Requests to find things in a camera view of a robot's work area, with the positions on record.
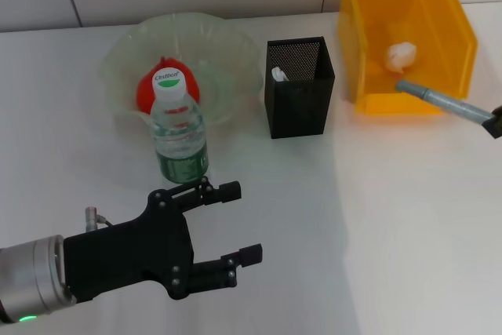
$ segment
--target plastic bottle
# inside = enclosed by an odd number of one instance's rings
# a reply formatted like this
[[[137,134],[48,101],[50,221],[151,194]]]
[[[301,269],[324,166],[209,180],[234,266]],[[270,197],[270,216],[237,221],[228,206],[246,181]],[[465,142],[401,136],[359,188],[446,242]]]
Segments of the plastic bottle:
[[[206,174],[206,128],[202,113],[187,93],[183,72],[163,68],[152,79],[155,102],[150,132],[164,178],[185,184]]]

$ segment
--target white bottle cap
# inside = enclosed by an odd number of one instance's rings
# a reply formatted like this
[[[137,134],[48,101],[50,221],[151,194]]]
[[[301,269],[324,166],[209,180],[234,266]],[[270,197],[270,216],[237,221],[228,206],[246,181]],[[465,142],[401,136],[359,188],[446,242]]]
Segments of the white bottle cap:
[[[183,99],[187,92],[185,75],[177,68],[163,68],[153,77],[155,99],[161,102],[176,102]]]

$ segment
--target bottle label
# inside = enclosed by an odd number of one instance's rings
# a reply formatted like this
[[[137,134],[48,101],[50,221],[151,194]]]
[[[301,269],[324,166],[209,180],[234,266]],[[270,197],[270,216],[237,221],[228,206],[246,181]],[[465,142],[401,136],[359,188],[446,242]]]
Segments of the bottle label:
[[[187,158],[169,158],[158,151],[157,158],[162,175],[175,184],[186,184],[201,178],[209,166],[206,144],[195,155]]]

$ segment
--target yellow plastic bin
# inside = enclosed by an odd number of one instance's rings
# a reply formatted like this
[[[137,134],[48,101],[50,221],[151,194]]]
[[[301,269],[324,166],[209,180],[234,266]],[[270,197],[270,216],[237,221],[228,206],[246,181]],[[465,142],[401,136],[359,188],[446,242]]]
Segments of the yellow plastic bin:
[[[341,0],[338,35],[357,111],[438,112],[395,92],[399,79],[467,97],[478,43],[458,0]],[[384,66],[387,49],[400,42],[417,46],[417,60],[403,75]]]

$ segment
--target black mesh pencil holder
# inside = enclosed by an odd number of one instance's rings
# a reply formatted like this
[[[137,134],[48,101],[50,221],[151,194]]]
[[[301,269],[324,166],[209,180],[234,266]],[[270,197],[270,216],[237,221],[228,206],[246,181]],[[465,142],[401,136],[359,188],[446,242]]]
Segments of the black mesh pencil holder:
[[[289,81],[277,82],[281,68]],[[335,73],[323,37],[269,41],[265,107],[272,139],[324,132]]]

